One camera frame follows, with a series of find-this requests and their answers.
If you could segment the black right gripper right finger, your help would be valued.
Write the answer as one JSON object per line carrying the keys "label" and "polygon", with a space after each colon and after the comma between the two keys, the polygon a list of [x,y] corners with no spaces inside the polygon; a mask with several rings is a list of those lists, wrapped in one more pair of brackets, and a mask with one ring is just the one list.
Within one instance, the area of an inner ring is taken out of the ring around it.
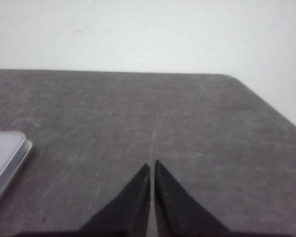
{"label": "black right gripper right finger", "polygon": [[170,171],[154,165],[155,205],[158,221],[171,237],[231,237],[232,231],[195,201]]}

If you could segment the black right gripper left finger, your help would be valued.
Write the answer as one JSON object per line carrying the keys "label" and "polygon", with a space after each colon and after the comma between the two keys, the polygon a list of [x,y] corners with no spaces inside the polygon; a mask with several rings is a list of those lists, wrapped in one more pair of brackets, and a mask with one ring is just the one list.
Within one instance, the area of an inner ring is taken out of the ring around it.
{"label": "black right gripper left finger", "polygon": [[150,167],[144,164],[121,192],[79,229],[23,232],[17,237],[145,237],[150,208]]}

